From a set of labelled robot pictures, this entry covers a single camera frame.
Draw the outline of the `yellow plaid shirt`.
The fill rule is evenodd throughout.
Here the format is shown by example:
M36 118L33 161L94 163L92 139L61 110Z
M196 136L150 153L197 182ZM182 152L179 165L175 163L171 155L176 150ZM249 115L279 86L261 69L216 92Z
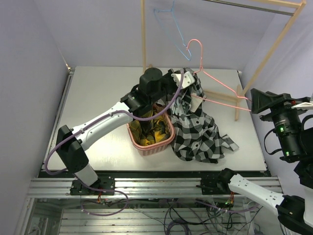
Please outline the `yellow plaid shirt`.
M129 123L129 129L134 142L140 146L149 146L170 138L167 114L162 114L150 121L134 120Z

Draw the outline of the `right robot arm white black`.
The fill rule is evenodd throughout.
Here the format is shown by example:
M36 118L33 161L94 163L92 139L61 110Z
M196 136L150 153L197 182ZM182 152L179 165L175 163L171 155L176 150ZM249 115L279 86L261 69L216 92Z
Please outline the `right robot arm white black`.
M273 123L271 132L278 138L280 147L269 152L282 153L280 160L291 175L291 183L297 184L300 193L278 193L252 182L232 169L218 173L213 185L219 193L236 193L267 208L283 228L295 235L313 233L313 128L306 127L313 110L313 97L293 98L290 94L275 94L251 89L251 112L259 114L262 121Z

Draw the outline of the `black white checkered shirt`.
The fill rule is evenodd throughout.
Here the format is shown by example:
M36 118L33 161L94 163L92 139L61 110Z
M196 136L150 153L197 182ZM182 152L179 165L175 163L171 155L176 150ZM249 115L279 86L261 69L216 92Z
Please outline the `black white checkered shirt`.
M224 158L224 151L235 152L239 146L229 137L221 135L212 116L202 108L206 97L201 81L194 75L195 82L181 89L174 103L167 110L175 130L171 147L182 161L198 161L217 164Z

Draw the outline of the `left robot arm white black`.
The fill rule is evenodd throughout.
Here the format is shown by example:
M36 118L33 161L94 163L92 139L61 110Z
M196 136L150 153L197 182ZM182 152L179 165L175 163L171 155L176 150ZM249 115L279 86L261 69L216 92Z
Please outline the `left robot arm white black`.
M157 68L149 68L140 76L139 83L102 115L74 128L67 125L59 128L56 152L68 172L84 187L99 188L100 179L89 164L86 150L101 137L135 119L150 121L151 118L145 115L158 100L171 95L171 102L174 102L179 92L194 82L191 73L185 69L179 72L168 70L162 74Z

